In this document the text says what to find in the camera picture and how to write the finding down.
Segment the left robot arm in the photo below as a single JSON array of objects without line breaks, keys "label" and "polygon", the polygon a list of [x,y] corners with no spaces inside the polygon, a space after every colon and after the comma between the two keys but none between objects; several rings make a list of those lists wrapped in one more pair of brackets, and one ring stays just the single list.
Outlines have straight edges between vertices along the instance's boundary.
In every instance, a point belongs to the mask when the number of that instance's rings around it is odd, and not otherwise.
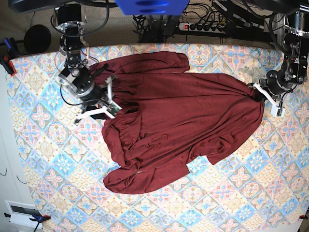
[{"label": "left robot arm", "polygon": [[277,98],[307,81],[309,55],[309,2],[307,0],[257,0],[262,9],[283,14],[286,34],[282,43],[275,38],[270,18],[268,29],[273,42],[284,53],[284,62],[279,71],[270,70],[261,80],[262,88]]}]

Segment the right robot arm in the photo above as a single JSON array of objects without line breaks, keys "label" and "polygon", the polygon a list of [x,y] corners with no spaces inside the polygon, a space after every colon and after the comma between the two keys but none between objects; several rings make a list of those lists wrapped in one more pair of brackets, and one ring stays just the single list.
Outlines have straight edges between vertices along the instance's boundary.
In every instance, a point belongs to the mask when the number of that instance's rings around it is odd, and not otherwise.
[{"label": "right robot arm", "polygon": [[86,107],[96,104],[103,106],[106,104],[106,91],[95,84],[95,78],[104,72],[108,65],[91,71],[88,57],[81,57],[82,48],[87,46],[83,38],[83,23],[79,4],[60,6],[52,15],[52,26],[61,33],[59,50],[66,56],[64,68],[59,74],[60,87],[66,88]]}]

